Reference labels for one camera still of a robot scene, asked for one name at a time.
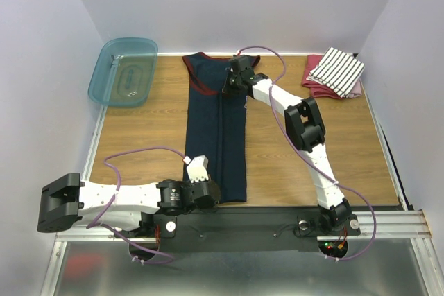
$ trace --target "gray wall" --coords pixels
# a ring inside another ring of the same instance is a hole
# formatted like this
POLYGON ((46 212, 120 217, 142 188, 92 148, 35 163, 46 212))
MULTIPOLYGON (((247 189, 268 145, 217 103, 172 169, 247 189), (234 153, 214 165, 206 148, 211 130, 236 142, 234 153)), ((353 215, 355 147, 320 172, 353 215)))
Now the gray wall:
POLYGON ((444 264, 443 0, 390 0, 360 58, 407 196, 444 264))
POLYGON ((102 41, 81 0, 0 0, 0 286, 39 295, 54 235, 38 234, 42 186, 85 161, 102 41))
POLYGON ((161 52, 357 52, 388 0, 83 0, 104 40, 149 37, 161 52))

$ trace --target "black and white striped fabric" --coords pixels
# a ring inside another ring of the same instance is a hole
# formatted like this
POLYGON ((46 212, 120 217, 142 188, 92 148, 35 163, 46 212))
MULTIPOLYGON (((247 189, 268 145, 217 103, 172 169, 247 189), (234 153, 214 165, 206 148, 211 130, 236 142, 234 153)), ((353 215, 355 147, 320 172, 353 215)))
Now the black and white striped fabric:
POLYGON ((340 97, 347 97, 363 70, 362 62, 343 51, 330 48, 307 79, 331 88, 340 97))

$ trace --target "stack of folded cloth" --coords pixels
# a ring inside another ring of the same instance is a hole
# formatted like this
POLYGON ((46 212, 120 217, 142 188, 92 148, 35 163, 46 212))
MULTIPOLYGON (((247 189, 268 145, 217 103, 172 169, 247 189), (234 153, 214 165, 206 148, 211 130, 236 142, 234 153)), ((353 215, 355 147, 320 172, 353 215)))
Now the stack of folded cloth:
POLYGON ((330 48, 325 55, 308 56, 302 86, 310 88, 313 97, 358 97, 363 70, 364 64, 352 55, 330 48))

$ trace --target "wooden tabletop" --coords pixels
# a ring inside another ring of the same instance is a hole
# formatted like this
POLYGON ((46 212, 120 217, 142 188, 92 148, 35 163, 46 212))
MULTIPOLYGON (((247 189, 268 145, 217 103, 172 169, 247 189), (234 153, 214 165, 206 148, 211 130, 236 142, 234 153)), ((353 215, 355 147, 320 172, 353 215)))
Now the wooden tabletop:
MULTIPOLYGON (((285 57, 287 75, 279 86, 307 97, 300 85, 306 57, 285 57)), ((277 77, 282 65, 276 57, 262 57, 256 72, 277 77)), ((147 102, 132 109, 108 108, 97 148, 91 181, 115 184, 116 175, 102 161, 125 150, 170 146, 185 151, 188 74, 181 57, 159 57, 147 102)), ((327 153, 335 177, 365 195, 372 204, 398 204, 370 110, 364 96, 354 99, 316 99, 326 127, 327 153)), ((304 162, 285 141, 270 108, 248 100, 246 121, 247 203, 249 206, 316 204, 316 192, 304 162)), ((147 184, 182 179, 176 154, 156 150, 112 160, 122 184, 147 184)), ((363 202, 344 193, 353 205, 363 202)))

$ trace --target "purple cable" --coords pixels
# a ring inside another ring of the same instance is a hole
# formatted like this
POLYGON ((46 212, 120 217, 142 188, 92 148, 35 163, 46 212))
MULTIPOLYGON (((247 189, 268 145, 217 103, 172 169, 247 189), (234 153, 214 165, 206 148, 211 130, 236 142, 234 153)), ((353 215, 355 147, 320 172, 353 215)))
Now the purple cable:
POLYGON ((364 254, 369 248, 370 246, 373 244, 373 242, 375 241, 375 237, 376 237, 376 227, 377 227, 377 222, 376 222, 376 215, 375 215, 375 211, 373 210, 373 207, 371 205, 371 203, 367 200, 367 198, 365 198, 362 194, 360 194, 358 191, 351 189, 350 187, 344 186, 339 184, 339 182, 337 182, 335 179, 331 178, 329 175, 327 175, 326 173, 324 173, 320 168, 318 168, 317 166, 315 166, 314 164, 312 164, 311 161, 309 161, 304 155, 302 155, 299 150, 293 145, 293 143, 291 142, 289 136, 287 135, 287 133, 285 132, 284 126, 282 125, 281 121, 278 118, 278 115, 276 114, 275 111, 275 102, 273 100, 273 95, 272 95, 272 91, 273 91, 273 87, 275 86, 276 82, 279 81, 287 72, 287 64, 284 60, 284 58, 277 53, 276 51, 267 48, 265 46, 247 46, 246 48, 242 48, 238 51, 238 55, 247 49, 265 49, 270 51, 271 53, 274 53, 282 62, 283 65, 283 70, 282 73, 275 79, 273 80, 273 84, 270 86, 270 105, 271 105, 271 110, 273 111, 273 116, 275 117, 277 124, 279 125, 279 128, 281 129, 282 133, 284 134, 285 139, 288 141, 288 143, 290 144, 290 146, 293 148, 293 150, 295 151, 295 153, 312 169, 314 169, 316 172, 320 173, 323 177, 325 177, 327 180, 331 181, 332 183, 335 183, 340 189, 346 190, 346 191, 350 191, 353 192, 354 194, 358 195, 368 206, 368 208, 370 209, 370 212, 372 214, 373 217, 373 233, 372 233, 372 237, 370 239, 370 241, 368 242, 367 246, 359 251, 356 254, 353 254, 352 256, 349 256, 347 258, 334 258, 332 256, 327 256, 327 258, 331 258, 334 260, 339 260, 339 261, 349 261, 352 260, 354 258, 357 258, 358 256, 361 256, 362 254, 364 254))
MULTIPOLYGON (((126 152, 110 155, 110 156, 106 157, 103 160, 103 163, 106 166, 110 167, 112 170, 114 170, 114 172, 116 173, 116 176, 117 176, 116 191, 118 191, 120 189, 120 186, 121 186, 120 172, 119 172, 119 169, 116 166, 114 166, 113 164, 107 162, 107 160, 113 159, 113 158, 118 157, 118 156, 123 156, 123 155, 128 155, 128 154, 133 154, 133 153, 140 153, 140 152, 145 152, 147 150, 155 150, 155 149, 169 150, 170 152, 173 152, 173 153, 176 153, 177 155, 179 155, 182 159, 185 158, 185 155, 182 154, 180 151, 178 151, 178 150, 176 150, 174 148, 165 147, 165 146, 154 146, 154 147, 148 147, 148 148, 139 148, 139 149, 129 150, 129 151, 126 151, 126 152)), ((147 262, 150 265, 160 265, 160 264, 172 262, 174 260, 174 258, 170 254, 167 254, 167 253, 164 253, 164 252, 160 252, 160 251, 146 249, 145 247, 142 247, 142 246, 140 246, 140 245, 130 241, 128 238, 126 238, 124 235, 122 235, 121 233, 119 233, 117 230, 115 230, 114 228, 110 227, 109 225, 106 225, 106 224, 103 224, 103 223, 102 224, 101 223, 97 223, 97 221, 99 221, 99 219, 103 216, 103 214, 111 207, 111 205, 112 205, 112 203, 114 202, 115 199, 116 199, 116 195, 113 194, 111 199, 110 199, 110 201, 108 201, 108 203, 101 210, 101 212, 99 214, 97 214, 97 216, 93 219, 93 221, 89 225, 86 226, 86 229, 89 229, 89 228, 92 228, 92 227, 99 227, 99 226, 104 227, 104 228, 110 230, 111 232, 113 232, 116 236, 122 238, 128 244, 131 244, 132 246, 138 248, 139 250, 142 250, 142 251, 145 251, 145 252, 148 252, 148 253, 152 253, 152 254, 159 254, 161 256, 165 256, 165 257, 169 258, 166 261, 156 261, 156 262, 153 262, 153 263, 147 262)))

